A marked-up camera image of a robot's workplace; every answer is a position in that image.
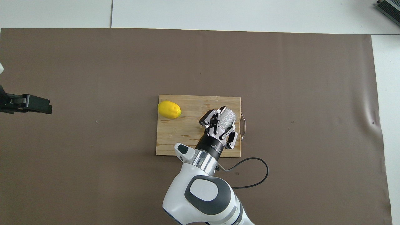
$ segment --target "robotic arm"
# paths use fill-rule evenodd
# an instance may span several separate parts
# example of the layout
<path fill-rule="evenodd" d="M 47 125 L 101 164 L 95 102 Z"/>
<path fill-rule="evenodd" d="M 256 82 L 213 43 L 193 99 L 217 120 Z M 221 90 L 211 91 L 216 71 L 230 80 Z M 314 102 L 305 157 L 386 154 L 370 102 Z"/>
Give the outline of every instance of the robotic arm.
<path fill-rule="evenodd" d="M 234 148 L 235 113 L 221 107 L 208 111 L 199 123 L 205 128 L 195 149 L 175 145 L 182 169 L 173 180 L 162 207 L 179 224 L 253 225 L 232 187 L 214 177 L 224 147 Z"/>

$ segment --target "brown mat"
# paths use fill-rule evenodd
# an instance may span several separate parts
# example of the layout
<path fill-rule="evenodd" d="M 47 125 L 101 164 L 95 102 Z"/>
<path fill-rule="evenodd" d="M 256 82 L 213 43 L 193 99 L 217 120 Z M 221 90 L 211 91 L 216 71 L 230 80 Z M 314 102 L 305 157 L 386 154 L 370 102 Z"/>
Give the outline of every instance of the brown mat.
<path fill-rule="evenodd" d="M 391 224 L 369 35 L 2 29 L 0 62 L 6 92 L 53 105 L 0 114 L 2 224 L 174 224 L 162 201 L 182 163 L 154 153 L 159 94 L 242 98 L 242 159 L 271 171 L 235 191 L 254 223 Z"/>

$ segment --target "lemon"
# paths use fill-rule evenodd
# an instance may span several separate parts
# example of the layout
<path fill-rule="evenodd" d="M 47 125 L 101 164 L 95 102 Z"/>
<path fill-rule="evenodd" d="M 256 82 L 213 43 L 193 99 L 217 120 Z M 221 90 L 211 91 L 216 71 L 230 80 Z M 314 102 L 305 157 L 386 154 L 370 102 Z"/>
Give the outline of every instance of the lemon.
<path fill-rule="evenodd" d="M 174 119 L 180 116 L 182 113 L 180 107 L 170 101 L 162 101 L 158 104 L 158 113 L 163 117 Z"/>

